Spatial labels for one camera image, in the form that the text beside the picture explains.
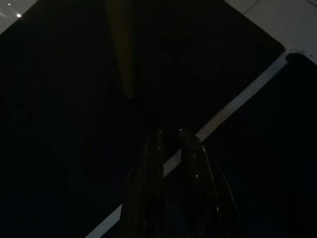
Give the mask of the black foam floor mat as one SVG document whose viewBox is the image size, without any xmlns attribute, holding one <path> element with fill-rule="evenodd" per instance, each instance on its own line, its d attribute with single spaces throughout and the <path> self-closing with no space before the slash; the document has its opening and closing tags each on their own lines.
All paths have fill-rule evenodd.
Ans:
<svg viewBox="0 0 317 238">
<path fill-rule="evenodd" d="M 103 143 L 126 179 L 162 131 L 164 237 L 191 238 L 179 131 L 194 133 L 230 193 L 230 236 L 317 238 L 317 64 L 299 51 L 138 64 L 125 126 Z"/>
<path fill-rule="evenodd" d="M 0 238 L 84 238 L 122 202 L 103 143 L 132 114 L 138 64 L 284 47 L 224 0 L 132 0 L 134 96 L 105 0 L 39 0 L 0 35 Z"/>
</svg>

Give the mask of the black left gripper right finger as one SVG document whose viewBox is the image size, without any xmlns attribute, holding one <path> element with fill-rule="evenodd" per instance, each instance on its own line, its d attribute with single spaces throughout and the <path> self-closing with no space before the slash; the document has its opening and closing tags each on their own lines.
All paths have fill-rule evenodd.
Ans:
<svg viewBox="0 0 317 238">
<path fill-rule="evenodd" d="M 202 141 L 191 131 L 179 131 L 185 185 L 185 211 L 192 238 L 230 238 L 230 193 Z"/>
</svg>

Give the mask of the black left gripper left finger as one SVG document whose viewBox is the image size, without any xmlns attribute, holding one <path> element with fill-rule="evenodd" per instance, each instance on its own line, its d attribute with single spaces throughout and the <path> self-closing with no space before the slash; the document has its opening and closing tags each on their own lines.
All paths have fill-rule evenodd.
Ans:
<svg viewBox="0 0 317 238">
<path fill-rule="evenodd" d="M 127 179 L 121 213 L 119 238 L 163 238 L 165 230 L 165 189 L 162 131 L 150 135 L 137 166 Z"/>
</svg>

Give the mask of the light wooden table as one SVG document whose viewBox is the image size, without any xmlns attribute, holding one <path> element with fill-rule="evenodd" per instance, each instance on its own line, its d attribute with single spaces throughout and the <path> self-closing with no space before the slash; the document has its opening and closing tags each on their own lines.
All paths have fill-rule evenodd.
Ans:
<svg viewBox="0 0 317 238">
<path fill-rule="evenodd" d="M 134 96 L 134 38 L 132 0 L 105 0 L 114 40 L 122 87 L 128 99 Z"/>
</svg>

